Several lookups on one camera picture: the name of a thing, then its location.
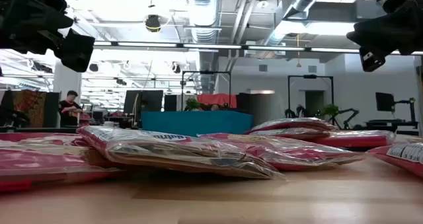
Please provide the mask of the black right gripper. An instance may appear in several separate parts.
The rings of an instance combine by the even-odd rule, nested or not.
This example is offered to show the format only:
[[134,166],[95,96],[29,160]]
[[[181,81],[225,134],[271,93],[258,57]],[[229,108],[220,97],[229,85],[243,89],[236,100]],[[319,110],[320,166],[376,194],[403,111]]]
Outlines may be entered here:
[[379,57],[393,51],[403,56],[423,51],[423,8],[406,0],[391,13],[356,23],[346,37]]

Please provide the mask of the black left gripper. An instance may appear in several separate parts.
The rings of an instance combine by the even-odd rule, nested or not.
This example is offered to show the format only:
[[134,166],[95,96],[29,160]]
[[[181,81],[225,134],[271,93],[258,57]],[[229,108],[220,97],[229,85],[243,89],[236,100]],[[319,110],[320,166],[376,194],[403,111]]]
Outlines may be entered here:
[[59,50],[72,19],[37,0],[12,0],[0,4],[0,49],[22,54]]

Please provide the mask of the red popcorn bag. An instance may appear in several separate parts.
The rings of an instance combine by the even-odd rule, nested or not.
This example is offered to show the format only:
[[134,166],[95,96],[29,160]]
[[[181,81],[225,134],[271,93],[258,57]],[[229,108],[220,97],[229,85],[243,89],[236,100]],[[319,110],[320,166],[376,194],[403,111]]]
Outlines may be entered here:
[[308,139],[313,143],[342,149],[373,149],[391,145],[396,133],[384,130],[330,131],[327,137]]
[[115,163],[241,178],[284,177],[266,161],[223,141],[105,126],[83,126],[77,133]]
[[0,193],[121,176],[124,169],[90,147],[0,147]]
[[286,137],[209,133],[199,136],[234,145],[278,171],[332,168],[364,159],[361,153]]
[[394,143],[367,151],[370,155],[423,178],[423,143]]
[[309,128],[319,131],[332,131],[338,128],[324,120],[319,118],[282,118],[278,120],[272,120],[259,124],[245,134],[250,134],[255,131],[267,131],[267,130],[278,130],[285,128]]
[[33,151],[51,155],[81,156],[93,148],[70,133],[0,133],[0,150]]
[[309,139],[316,137],[328,137],[330,134],[327,131],[314,130],[311,128],[282,128],[276,130],[261,130],[253,131],[251,135],[261,136],[278,136],[288,137],[293,139]]

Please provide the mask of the white pillar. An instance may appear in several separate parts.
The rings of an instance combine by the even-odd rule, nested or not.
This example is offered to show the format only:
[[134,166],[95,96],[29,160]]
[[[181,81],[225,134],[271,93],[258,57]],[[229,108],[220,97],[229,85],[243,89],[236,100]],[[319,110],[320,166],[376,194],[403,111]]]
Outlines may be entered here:
[[[80,96],[81,83],[82,83],[81,73],[75,72],[69,69],[68,67],[64,66],[59,59],[56,60],[56,64],[54,68],[53,87],[54,87],[54,92],[59,93],[59,102],[61,100],[66,99],[67,92],[70,90],[76,91],[77,94]],[[75,101],[81,107],[81,105],[79,104],[79,96],[75,99]]]

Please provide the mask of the orange patterned cloth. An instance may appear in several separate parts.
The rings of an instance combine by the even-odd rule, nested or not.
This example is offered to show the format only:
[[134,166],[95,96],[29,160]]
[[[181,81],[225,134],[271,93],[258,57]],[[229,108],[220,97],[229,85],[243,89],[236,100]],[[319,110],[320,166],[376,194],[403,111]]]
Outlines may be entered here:
[[44,105],[46,92],[40,91],[13,91],[13,106],[29,118],[30,128],[41,128],[44,125]]

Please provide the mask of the black desk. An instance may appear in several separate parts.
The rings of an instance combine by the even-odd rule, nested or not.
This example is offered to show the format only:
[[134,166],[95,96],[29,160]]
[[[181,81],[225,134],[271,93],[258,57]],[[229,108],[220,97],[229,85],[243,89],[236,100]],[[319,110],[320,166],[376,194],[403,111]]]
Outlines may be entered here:
[[414,129],[418,128],[418,122],[405,121],[401,119],[394,120],[370,120],[365,123],[366,128],[369,130],[385,130],[385,131],[397,131],[399,127],[406,126]]

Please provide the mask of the person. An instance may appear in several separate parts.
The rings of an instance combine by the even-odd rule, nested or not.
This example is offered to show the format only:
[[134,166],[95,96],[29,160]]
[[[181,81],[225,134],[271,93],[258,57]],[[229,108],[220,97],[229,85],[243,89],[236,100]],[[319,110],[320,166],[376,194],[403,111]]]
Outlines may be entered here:
[[78,114],[82,113],[83,110],[75,101],[78,96],[76,91],[70,90],[67,92],[66,99],[58,103],[61,128],[77,126],[79,124]]

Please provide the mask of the green potted plant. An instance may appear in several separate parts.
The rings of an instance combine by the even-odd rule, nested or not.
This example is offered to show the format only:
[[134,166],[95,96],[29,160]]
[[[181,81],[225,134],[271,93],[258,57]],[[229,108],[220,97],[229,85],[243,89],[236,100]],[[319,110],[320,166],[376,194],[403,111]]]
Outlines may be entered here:
[[323,109],[322,109],[322,115],[325,118],[331,119],[333,117],[335,117],[339,112],[339,108],[337,105],[335,104],[327,104]]
[[195,98],[188,98],[186,100],[186,106],[184,111],[193,111],[199,110],[201,108],[201,104]]

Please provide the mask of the large black monitor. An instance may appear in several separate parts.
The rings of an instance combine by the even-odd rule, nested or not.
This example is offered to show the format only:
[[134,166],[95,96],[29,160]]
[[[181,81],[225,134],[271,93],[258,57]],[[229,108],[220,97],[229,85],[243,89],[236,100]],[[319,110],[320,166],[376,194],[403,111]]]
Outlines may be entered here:
[[126,91],[124,113],[140,114],[141,112],[160,112],[162,108],[163,91]]

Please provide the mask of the small black monitor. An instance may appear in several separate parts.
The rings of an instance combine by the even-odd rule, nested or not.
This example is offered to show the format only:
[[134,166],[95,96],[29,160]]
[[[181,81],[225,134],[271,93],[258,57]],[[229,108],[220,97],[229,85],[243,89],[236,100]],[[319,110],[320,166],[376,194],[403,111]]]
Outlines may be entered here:
[[175,94],[166,94],[164,110],[165,112],[174,112],[177,109],[177,96]]

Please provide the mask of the black partition panel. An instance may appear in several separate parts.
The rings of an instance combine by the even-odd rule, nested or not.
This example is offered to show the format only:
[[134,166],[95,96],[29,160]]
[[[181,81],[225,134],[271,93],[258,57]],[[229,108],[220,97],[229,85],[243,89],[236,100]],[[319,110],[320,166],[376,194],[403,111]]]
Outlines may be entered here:
[[246,114],[250,114],[250,94],[239,93],[236,96],[237,110]]

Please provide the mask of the long light bar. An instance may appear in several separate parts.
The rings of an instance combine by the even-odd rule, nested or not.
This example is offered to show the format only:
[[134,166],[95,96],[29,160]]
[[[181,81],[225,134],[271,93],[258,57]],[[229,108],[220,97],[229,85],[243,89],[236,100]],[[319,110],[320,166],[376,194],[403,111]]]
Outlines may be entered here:
[[207,50],[254,50],[273,52],[313,52],[313,53],[338,53],[358,54],[359,49],[350,48],[312,48],[299,46],[255,46],[234,44],[183,44],[183,43],[160,43],[160,42],[117,42],[96,41],[96,47],[135,47],[135,48],[186,48]]

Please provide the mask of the red cloth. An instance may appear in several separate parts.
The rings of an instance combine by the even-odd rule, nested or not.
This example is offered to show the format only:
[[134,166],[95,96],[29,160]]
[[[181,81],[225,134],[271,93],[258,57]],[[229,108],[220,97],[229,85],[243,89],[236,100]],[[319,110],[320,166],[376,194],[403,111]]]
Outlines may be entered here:
[[237,108],[237,95],[235,94],[198,94],[197,101],[201,104],[223,106],[227,104],[230,108]]

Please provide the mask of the teal fabric basket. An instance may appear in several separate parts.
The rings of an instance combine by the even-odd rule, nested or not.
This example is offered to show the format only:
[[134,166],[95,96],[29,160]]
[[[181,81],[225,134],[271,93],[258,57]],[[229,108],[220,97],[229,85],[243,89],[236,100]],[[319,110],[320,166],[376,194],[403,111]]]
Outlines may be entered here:
[[142,129],[196,137],[207,133],[242,134],[252,128],[252,116],[230,110],[143,112]]

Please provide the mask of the silver ribbed ventilation duct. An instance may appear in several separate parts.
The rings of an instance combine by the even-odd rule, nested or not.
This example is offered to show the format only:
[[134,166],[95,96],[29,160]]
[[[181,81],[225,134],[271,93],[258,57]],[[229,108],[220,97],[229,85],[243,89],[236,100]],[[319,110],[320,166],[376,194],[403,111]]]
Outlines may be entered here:
[[214,44],[217,40],[217,12],[219,0],[188,0],[191,34],[195,43]]

